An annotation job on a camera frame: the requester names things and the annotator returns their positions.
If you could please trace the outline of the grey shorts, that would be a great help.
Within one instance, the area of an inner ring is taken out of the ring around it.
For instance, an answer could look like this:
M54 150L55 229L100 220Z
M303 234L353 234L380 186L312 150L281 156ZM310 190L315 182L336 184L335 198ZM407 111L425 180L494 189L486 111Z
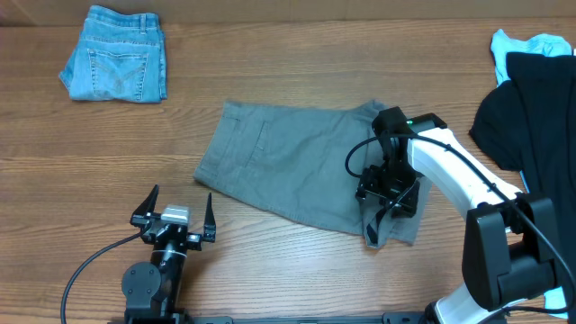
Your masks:
M378 101L350 110L226 102L193 177L260 210L365 239L365 207L379 203L357 201L357 175L382 163L383 153L378 143L359 144L372 137L372 122L385 107ZM387 240L415 242L430 188L428 179L419 180L414 217L386 215Z

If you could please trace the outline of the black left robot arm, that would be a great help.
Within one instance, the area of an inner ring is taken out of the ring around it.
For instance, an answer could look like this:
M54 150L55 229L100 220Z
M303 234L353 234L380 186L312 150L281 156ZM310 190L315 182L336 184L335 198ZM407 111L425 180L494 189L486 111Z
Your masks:
M159 187L130 217L130 224L140 229L139 237L151 245L148 262L130 266L123 275L121 289L126 298L125 324L192 323L186 310L177 307L188 251L200 251L202 243L216 240L216 221L212 199L208 198L203 232L188 230L191 213L185 206L168 205L155 211Z

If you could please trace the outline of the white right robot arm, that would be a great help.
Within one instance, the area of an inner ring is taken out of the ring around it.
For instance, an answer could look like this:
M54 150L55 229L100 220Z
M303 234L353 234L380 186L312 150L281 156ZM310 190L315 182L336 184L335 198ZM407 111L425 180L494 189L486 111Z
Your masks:
M424 181L437 186L465 221L463 283L423 311L386 312L382 322L504 323L512 311L528 311L526 300L575 288L550 199L495 176L433 113L407 118L389 108L378 113L372 130L382 162L358 174L355 192L361 206L380 206L364 223L369 243L378 243L385 219L416 215Z

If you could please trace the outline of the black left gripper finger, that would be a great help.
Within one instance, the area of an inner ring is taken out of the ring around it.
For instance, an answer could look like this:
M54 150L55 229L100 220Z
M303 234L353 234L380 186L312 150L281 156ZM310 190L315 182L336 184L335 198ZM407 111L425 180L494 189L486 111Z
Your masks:
M155 184L147 198L136 208L133 216L146 216L155 210L156 202L159 194L159 185Z
M205 230L215 230L216 229L216 221L215 221L213 208L212 208L212 194L211 193L209 193L208 197L207 197L203 228Z

